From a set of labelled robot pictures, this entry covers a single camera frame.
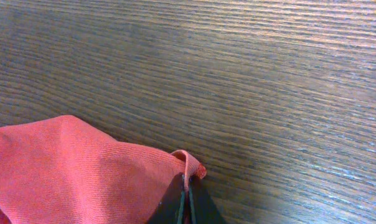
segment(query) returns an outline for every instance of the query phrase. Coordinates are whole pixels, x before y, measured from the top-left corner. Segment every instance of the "dark wooden surface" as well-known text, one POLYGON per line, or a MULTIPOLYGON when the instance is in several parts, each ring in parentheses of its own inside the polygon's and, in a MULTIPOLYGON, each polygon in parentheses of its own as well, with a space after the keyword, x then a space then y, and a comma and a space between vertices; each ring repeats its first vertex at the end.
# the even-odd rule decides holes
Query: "dark wooden surface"
POLYGON ((230 223, 376 223, 376 1, 0 1, 0 126, 186 149, 230 223))

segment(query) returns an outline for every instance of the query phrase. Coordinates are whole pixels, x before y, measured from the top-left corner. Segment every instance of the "fabric fold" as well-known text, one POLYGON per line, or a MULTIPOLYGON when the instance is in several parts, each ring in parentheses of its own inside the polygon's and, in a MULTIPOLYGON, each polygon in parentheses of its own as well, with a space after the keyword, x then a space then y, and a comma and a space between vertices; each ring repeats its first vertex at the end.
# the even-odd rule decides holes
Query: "fabric fold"
POLYGON ((188 152, 118 142, 70 115, 0 128, 0 222, 144 223, 188 152))

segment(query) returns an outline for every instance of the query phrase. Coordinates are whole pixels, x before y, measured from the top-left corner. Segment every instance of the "black object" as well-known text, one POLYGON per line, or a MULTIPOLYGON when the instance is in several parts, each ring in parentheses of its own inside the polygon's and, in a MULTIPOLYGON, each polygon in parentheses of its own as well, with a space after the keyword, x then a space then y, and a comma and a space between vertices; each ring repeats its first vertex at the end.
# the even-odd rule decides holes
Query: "black object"
POLYGON ((184 175, 177 174, 147 224, 183 224, 186 215, 191 224, 226 223, 201 179, 196 176, 189 180, 188 199, 186 203, 184 175))

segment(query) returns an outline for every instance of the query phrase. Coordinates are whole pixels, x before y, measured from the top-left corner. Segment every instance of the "pink fabric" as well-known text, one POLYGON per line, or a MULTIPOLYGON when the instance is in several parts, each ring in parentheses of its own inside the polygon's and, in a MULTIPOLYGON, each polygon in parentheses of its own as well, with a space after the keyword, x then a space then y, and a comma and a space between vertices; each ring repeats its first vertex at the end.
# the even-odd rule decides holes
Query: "pink fabric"
POLYGON ((0 223, 144 223, 180 172, 206 175, 185 151, 118 142, 74 116, 6 126, 0 223))

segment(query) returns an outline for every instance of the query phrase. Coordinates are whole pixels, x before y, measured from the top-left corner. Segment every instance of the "wood grain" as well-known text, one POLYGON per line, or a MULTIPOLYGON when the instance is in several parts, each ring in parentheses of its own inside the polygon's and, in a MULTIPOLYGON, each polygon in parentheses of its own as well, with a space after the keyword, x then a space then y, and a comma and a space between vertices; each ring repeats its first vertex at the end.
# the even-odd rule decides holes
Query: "wood grain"
POLYGON ((186 149, 229 223, 376 223, 376 1, 0 1, 0 126, 186 149))

